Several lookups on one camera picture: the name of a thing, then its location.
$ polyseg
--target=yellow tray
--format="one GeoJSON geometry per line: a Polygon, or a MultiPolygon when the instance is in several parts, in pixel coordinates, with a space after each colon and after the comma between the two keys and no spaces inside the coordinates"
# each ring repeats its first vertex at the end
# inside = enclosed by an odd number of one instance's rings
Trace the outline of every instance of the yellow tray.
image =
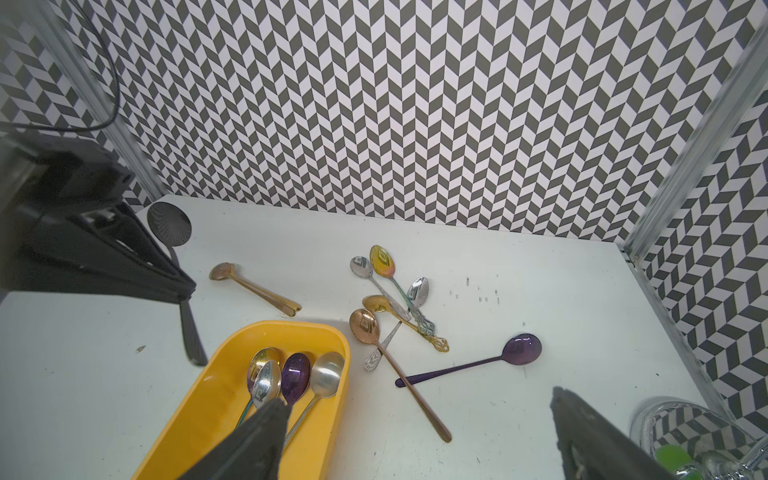
{"type": "MultiPolygon", "coordinates": [[[[250,398],[245,384],[248,364],[268,346],[278,349],[283,361],[296,352],[306,353],[313,364],[327,352],[344,357],[339,393],[318,401],[280,461],[280,480],[325,478],[347,393],[349,343],[330,326],[269,321],[240,329],[221,344],[144,457],[134,480],[178,478],[229,435],[250,398]]],[[[308,388],[293,406],[288,430],[312,397],[308,388]]]]}

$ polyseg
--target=white table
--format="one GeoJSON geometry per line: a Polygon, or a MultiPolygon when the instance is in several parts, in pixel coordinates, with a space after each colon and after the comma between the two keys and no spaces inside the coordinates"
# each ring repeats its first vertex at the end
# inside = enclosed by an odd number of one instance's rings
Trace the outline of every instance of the white table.
{"type": "MultiPolygon", "coordinates": [[[[301,303],[296,319],[348,336],[349,398],[329,479],[562,478],[554,386],[575,391],[624,433],[649,397],[704,404],[612,243],[164,200],[193,224],[177,253],[197,282],[191,305],[209,355],[240,327],[283,318],[235,283],[208,280],[223,261],[301,303]],[[438,353],[401,329],[390,350],[406,373],[497,356],[521,332],[544,345],[524,368],[495,362],[418,384],[450,428],[450,444],[395,388],[386,361],[362,369],[372,348],[352,338],[347,321],[376,289],[353,276],[349,260],[375,243],[394,256],[403,286],[429,278],[424,312],[451,346],[438,353]]],[[[379,318],[385,334],[394,327],[388,314],[379,318]]],[[[178,307],[148,300],[10,293],[0,339],[3,478],[129,478],[200,372],[184,355],[178,307]]]]}

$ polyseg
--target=purple spoon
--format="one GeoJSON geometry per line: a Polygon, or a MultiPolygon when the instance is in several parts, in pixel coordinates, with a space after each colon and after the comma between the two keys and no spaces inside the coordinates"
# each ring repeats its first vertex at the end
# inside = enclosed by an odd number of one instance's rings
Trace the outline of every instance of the purple spoon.
{"type": "MultiPolygon", "coordinates": [[[[436,376],[445,375],[446,373],[456,372],[458,370],[468,369],[471,366],[482,365],[483,363],[495,362],[497,360],[504,360],[506,363],[512,365],[528,365],[541,355],[541,340],[532,333],[521,333],[510,339],[500,356],[495,356],[490,359],[479,360],[478,362],[467,363],[466,365],[454,366],[449,369],[437,370],[436,372],[422,373],[420,375],[411,375],[406,377],[411,384],[423,382],[424,380],[434,379],[436,376]]],[[[402,388],[406,384],[397,379],[395,385],[402,388]]]]}
{"type": "Polygon", "coordinates": [[[312,363],[310,358],[303,353],[294,353],[288,357],[283,365],[283,380],[280,384],[280,391],[288,406],[298,402],[306,387],[310,385],[310,373],[312,372],[312,363]]]}

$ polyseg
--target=chevron patterned wall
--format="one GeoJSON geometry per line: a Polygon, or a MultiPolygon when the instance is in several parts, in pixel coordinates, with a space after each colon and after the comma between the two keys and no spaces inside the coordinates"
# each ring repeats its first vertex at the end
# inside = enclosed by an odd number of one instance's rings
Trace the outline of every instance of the chevron patterned wall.
{"type": "MultiPolygon", "coordinates": [[[[619,243],[766,13],[763,0],[85,8],[176,194],[619,243]]],[[[97,58],[70,6],[58,13],[97,58]]]]}
{"type": "Polygon", "coordinates": [[[768,433],[768,85],[644,268],[740,424],[768,433]]]}
{"type": "MultiPolygon", "coordinates": [[[[97,123],[29,25],[5,13],[0,18],[0,120],[59,127],[97,123]]],[[[114,152],[103,132],[66,136],[95,139],[114,152]]],[[[119,162],[125,165],[122,158],[119,162]]],[[[134,210],[150,203],[136,180],[123,198],[134,210]]]]}

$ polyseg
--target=spoon handle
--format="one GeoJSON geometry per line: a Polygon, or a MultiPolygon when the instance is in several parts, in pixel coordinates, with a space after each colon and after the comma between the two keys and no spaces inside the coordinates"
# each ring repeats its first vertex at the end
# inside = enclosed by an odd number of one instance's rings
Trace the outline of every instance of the spoon handle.
{"type": "Polygon", "coordinates": [[[244,286],[251,292],[254,292],[256,295],[265,299],[267,302],[271,303],[272,306],[288,316],[295,316],[296,312],[301,310],[301,305],[292,300],[288,300],[287,298],[280,296],[277,293],[270,292],[266,288],[256,285],[255,283],[250,282],[249,280],[245,280],[244,278],[240,278],[234,273],[231,274],[231,277],[232,280],[238,282],[240,285],[244,286]]]}
{"type": "Polygon", "coordinates": [[[245,405],[245,409],[243,409],[243,414],[240,416],[240,420],[237,421],[237,425],[235,425],[235,428],[239,427],[241,423],[243,423],[243,420],[245,420],[246,415],[248,415],[248,411],[250,410],[250,406],[252,403],[250,402],[250,399],[248,400],[248,403],[245,405]]]}
{"type": "MultiPolygon", "coordinates": [[[[446,373],[458,372],[459,370],[468,369],[471,366],[478,366],[484,363],[495,362],[501,359],[502,358],[500,356],[496,356],[492,359],[478,360],[477,362],[467,363],[466,365],[453,366],[449,369],[436,370],[434,372],[421,373],[419,375],[411,375],[410,377],[408,377],[408,381],[411,383],[420,383],[420,382],[423,382],[424,380],[434,379],[436,376],[445,375],[446,373]]],[[[406,384],[401,379],[395,380],[395,385],[400,388],[406,386],[406,384]]]]}
{"type": "Polygon", "coordinates": [[[318,400],[319,398],[320,398],[320,397],[319,397],[319,396],[317,396],[317,395],[315,395],[314,397],[312,397],[312,400],[310,400],[310,403],[309,403],[309,405],[307,405],[307,406],[306,406],[306,408],[304,409],[304,411],[303,411],[303,412],[301,412],[301,416],[299,417],[299,419],[298,419],[298,420],[296,420],[296,423],[294,423],[294,424],[293,424],[293,427],[291,428],[290,432],[288,432],[288,435],[286,435],[286,441],[283,443],[283,451],[284,451],[284,452],[286,451],[286,447],[287,447],[287,446],[288,446],[288,444],[290,443],[291,439],[292,439],[292,438],[293,438],[293,436],[296,434],[296,430],[299,428],[299,425],[301,425],[301,422],[303,422],[303,420],[304,420],[304,417],[306,417],[306,414],[307,414],[307,413],[309,413],[309,412],[310,412],[310,410],[312,409],[312,407],[314,407],[314,406],[315,406],[315,403],[317,403],[317,400],[318,400]]]}
{"type": "Polygon", "coordinates": [[[408,313],[408,310],[402,308],[400,303],[398,303],[395,299],[393,299],[392,296],[390,296],[387,293],[387,291],[384,290],[381,285],[379,285],[379,282],[377,282],[375,278],[370,277],[368,280],[371,280],[373,284],[376,285],[376,288],[378,288],[379,292],[381,292],[382,295],[387,299],[387,301],[389,301],[389,304],[392,306],[392,310],[395,310],[395,313],[400,315],[400,318],[407,319],[407,320],[411,319],[411,314],[408,313]]]}
{"type": "Polygon", "coordinates": [[[379,347],[379,350],[381,350],[381,353],[386,357],[386,359],[389,361],[389,364],[392,365],[392,368],[395,369],[397,374],[400,376],[401,379],[406,383],[406,386],[408,387],[408,390],[410,390],[411,395],[413,395],[413,398],[416,399],[416,403],[419,404],[420,407],[422,407],[422,411],[424,412],[424,415],[427,415],[427,419],[429,419],[429,423],[432,423],[432,426],[437,431],[437,434],[440,435],[440,438],[445,443],[450,443],[451,440],[453,440],[453,436],[451,435],[451,432],[448,430],[448,427],[445,426],[445,424],[438,418],[437,414],[432,410],[432,408],[429,406],[429,404],[424,400],[424,397],[415,389],[413,388],[413,385],[411,385],[411,382],[409,382],[406,379],[405,373],[402,372],[400,367],[397,365],[397,362],[389,356],[384,346],[382,346],[381,343],[376,343],[376,346],[379,347]]]}
{"type": "MultiPolygon", "coordinates": [[[[382,346],[384,348],[389,346],[389,342],[392,342],[392,338],[395,336],[395,333],[397,332],[397,329],[400,328],[400,323],[397,322],[397,325],[395,325],[395,328],[392,329],[392,332],[389,332],[389,335],[386,336],[384,341],[382,342],[382,346]]],[[[366,369],[368,372],[372,372],[376,369],[377,366],[379,366],[379,362],[382,360],[382,353],[379,351],[379,349],[376,349],[371,353],[371,355],[366,359],[365,363],[363,363],[362,367],[366,369]]]]}
{"type": "Polygon", "coordinates": [[[184,350],[187,352],[187,358],[192,365],[208,365],[208,357],[203,348],[203,342],[200,341],[200,335],[197,333],[197,327],[194,324],[192,309],[189,300],[181,300],[179,303],[181,311],[181,338],[184,340],[184,350]]]}
{"type": "Polygon", "coordinates": [[[451,348],[448,346],[448,340],[446,340],[446,339],[444,339],[444,338],[442,338],[442,337],[439,337],[439,336],[434,336],[434,335],[427,335],[426,333],[422,333],[421,329],[420,329],[420,328],[417,328],[417,327],[416,327],[416,326],[414,326],[412,323],[410,323],[410,322],[406,322],[405,320],[403,320],[402,318],[400,318],[400,316],[398,316],[398,315],[395,315],[395,317],[396,317],[398,320],[400,320],[400,321],[398,322],[398,325],[399,325],[400,323],[404,323],[404,324],[406,324],[407,326],[411,327],[411,328],[412,328],[412,329],[413,329],[413,330],[414,330],[416,333],[418,333],[419,335],[421,335],[422,337],[424,337],[424,339],[425,339],[427,342],[430,342],[430,343],[432,344],[432,346],[434,346],[434,347],[435,347],[435,350],[437,350],[438,352],[443,352],[443,353],[445,353],[445,352],[448,352],[448,351],[451,349],[451,348]]]}
{"type": "Polygon", "coordinates": [[[397,283],[397,280],[395,280],[394,276],[391,276],[389,279],[392,281],[392,283],[395,284],[395,287],[397,287],[397,291],[400,292],[400,295],[402,295],[402,298],[406,299],[406,305],[408,305],[409,312],[413,315],[413,318],[415,318],[416,322],[419,324],[419,333],[424,333],[426,335],[434,336],[435,324],[427,320],[427,318],[424,316],[421,310],[413,306],[413,303],[411,303],[410,298],[408,298],[406,293],[402,291],[402,288],[400,288],[400,285],[397,283]]]}

